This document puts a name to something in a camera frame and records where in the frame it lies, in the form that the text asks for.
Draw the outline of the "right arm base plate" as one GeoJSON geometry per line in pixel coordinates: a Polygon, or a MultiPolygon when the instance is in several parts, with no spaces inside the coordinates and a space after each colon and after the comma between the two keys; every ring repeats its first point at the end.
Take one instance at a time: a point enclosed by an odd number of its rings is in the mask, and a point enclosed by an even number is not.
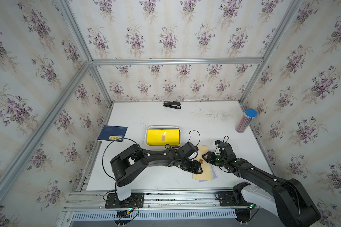
{"type": "Polygon", "coordinates": [[[253,203],[247,202],[239,191],[218,191],[215,194],[215,198],[219,201],[221,207],[255,207],[253,203]]]}

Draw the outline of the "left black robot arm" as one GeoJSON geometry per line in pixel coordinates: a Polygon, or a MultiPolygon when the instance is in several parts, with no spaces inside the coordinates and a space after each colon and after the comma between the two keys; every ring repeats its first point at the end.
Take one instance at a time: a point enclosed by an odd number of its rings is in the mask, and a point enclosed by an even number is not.
{"type": "Polygon", "coordinates": [[[190,156],[198,154],[199,149],[187,142],[183,146],[165,145],[164,151],[146,150],[134,143],[110,161],[113,176],[108,175],[115,182],[114,192],[120,202],[132,197],[130,189],[121,189],[132,183],[147,167],[165,166],[177,167],[195,175],[202,174],[201,164],[190,156]]]}

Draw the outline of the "beige envelope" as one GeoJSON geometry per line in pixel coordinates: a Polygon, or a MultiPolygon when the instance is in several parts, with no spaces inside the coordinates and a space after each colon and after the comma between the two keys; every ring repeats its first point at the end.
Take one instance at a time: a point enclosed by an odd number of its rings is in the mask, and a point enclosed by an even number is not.
{"type": "Polygon", "coordinates": [[[207,146],[197,146],[199,149],[198,155],[196,156],[195,160],[201,164],[202,168],[202,174],[193,174],[192,179],[193,180],[199,180],[199,181],[211,181],[213,179],[212,171],[211,171],[211,165],[207,163],[203,159],[203,155],[209,152],[209,149],[207,146]]]}

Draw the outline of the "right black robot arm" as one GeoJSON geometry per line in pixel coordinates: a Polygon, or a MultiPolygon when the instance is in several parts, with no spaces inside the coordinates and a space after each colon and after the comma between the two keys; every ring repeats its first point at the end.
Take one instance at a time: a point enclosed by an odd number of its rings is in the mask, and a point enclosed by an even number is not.
{"type": "Polygon", "coordinates": [[[276,215],[286,227],[309,227],[321,219],[318,208],[298,180],[277,177],[237,158],[227,142],[217,140],[215,144],[219,153],[203,154],[204,161],[244,179],[229,195],[217,194],[220,201],[230,200],[239,206],[258,205],[276,215]]]}

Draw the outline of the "lilac purple envelope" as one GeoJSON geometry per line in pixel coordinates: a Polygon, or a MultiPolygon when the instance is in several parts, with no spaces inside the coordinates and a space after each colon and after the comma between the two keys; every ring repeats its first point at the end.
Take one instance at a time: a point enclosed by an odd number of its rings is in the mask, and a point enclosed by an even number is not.
{"type": "Polygon", "coordinates": [[[201,175],[201,177],[199,178],[199,180],[198,180],[200,183],[201,182],[206,182],[206,181],[212,181],[211,180],[211,169],[209,168],[209,170],[208,171],[206,171],[206,173],[203,173],[202,175],[201,175]]]}

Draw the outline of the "light green envelope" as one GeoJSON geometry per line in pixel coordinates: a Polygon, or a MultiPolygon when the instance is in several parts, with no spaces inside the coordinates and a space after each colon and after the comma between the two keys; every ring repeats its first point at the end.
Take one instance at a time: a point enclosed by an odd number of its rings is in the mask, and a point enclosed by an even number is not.
{"type": "Polygon", "coordinates": [[[211,169],[211,180],[214,180],[217,177],[217,174],[215,173],[213,166],[210,166],[210,169],[211,169]]]}

